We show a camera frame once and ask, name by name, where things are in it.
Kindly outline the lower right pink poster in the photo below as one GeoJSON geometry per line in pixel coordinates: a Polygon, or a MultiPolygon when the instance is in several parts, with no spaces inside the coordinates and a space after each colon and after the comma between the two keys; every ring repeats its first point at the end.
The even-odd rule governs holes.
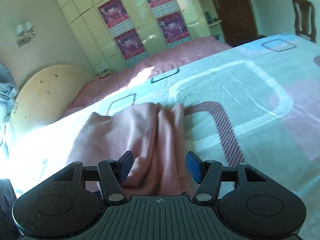
{"type": "Polygon", "coordinates": [[[168,48],[191,40],[189,31],[179,11],[157,18],[168,48]]]}

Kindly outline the pink knit sweater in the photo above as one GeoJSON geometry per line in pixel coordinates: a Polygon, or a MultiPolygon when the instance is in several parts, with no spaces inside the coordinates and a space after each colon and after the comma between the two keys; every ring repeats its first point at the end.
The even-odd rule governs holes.
{"type": "Polygon", "coordinates": [[[184,107],[142,103],[113,116],[92,113],[76,136],[67,163],[95,166],[126,151],[133,165],[121,185],[125,196],[189,195],[195,186],[185,164],[184,107]]]}

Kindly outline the upper left pink poster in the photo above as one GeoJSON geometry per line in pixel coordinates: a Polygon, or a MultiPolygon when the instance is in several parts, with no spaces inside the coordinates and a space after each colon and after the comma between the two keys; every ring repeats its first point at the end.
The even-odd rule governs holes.
{"type": "Polygon", "coordinates": [[[112,37],[134,28],[121,0],[109,0],[98,9],[112,37]]]}

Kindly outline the cream corner shelf unit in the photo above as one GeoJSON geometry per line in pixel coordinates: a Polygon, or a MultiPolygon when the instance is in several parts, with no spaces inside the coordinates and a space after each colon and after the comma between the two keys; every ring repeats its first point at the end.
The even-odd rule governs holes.
{"type": "Polygon", "coordinates": [[[212,36],[216,37],[220,42],[224,42],[224,34],[222,31],[222,20],[218,16],[213,0],[199,0],[201,9],[207,21],[209,32],[212,36]]]}

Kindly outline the dark wooden chair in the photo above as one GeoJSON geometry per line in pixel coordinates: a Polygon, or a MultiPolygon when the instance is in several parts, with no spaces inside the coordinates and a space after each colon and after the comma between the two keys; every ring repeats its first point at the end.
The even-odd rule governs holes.
{"type": "Polygon", "coordinates": [[[295,33],[315,43],[317,30],[315,26],[315,7],[308,0],[292,0],[295,13],[295,33]]]}

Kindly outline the pink plaid quilt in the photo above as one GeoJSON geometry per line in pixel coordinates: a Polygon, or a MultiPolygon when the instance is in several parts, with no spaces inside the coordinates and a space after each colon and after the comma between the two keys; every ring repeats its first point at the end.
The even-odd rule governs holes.
{"type": "Polygon", "coordinates": [[[140,61],[136,66],[85,84],[61,117],[82,110],[121,89],[143,83],[154,76],[179,68],[232,47],[212,36],[197,38],[174,48],[161,51],[140,61]]]}

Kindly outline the lower left pink poster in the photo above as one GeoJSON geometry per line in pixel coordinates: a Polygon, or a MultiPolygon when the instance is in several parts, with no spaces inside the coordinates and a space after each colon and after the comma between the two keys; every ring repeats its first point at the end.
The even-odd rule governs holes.
{"type": "Polygon", "coordinates": [[[125,60],[146,52],[143,43],[134,28],[114,38],[125,60]]]}

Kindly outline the light blue patterned bedsheet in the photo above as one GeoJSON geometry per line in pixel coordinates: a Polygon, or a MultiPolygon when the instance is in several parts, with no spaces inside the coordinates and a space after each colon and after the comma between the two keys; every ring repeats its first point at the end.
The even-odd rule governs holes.
{"type": "Polygon", "coordinates": [[[292,34],[266,37],[121,89],[46,127],[16,134],[1,177],[18,196],[67,161],[91,113],[113,116],[141,103],[185,109],[187,151],[246,161],[306,205],[303,239],[319,239],[319,45],[292,34]]]}

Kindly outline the cream glossy wardrobe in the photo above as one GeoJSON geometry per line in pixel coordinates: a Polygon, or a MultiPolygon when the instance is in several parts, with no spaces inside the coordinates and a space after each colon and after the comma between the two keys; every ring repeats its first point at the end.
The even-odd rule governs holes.
{"type": "Polygon", "coordinates": [[[210,35],[200,1],[57,0],[97,74],[210,35]]]}

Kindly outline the grey window curtain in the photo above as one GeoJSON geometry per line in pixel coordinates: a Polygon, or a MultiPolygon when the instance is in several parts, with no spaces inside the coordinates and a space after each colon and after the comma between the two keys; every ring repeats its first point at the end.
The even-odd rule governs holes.
{"type": "Polygon", "coordinates": [[[1,149],[8,158],[9,152],[5,142],[5,128],[15,105],[15,97],[18,93],[16,81],[11,71],[1,61],[1,149]]]}

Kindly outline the cream rounded headboard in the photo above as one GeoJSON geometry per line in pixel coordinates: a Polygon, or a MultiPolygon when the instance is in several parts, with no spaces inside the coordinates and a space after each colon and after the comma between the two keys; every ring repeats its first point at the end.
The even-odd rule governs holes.
{"type": "Polygon", "coordinates": [[[10,122],[16,134],[52,124],[94,76],[66,64],[46,67],[34,74],[19,91],[10,122]]]}

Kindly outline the dark brown wooden door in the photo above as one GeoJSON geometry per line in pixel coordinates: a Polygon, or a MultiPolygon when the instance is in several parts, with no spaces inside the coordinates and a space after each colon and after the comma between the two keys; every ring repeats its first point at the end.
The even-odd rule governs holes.
{"type": "Polygon", "coordinates": [[[250,0],[213,0],[225,42],[236,47],[258,38],[250,0]]]}

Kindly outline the wall lamp with white shades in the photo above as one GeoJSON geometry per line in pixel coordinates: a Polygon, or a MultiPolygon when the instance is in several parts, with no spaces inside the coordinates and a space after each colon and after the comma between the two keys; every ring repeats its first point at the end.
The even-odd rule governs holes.
{"type": "Polygon", "coordinates": [[[17,28],[17,46],[18,48],[30,43],[35,37],[34,26],[30,21],[24,24],[20,23],[17,28]]]}

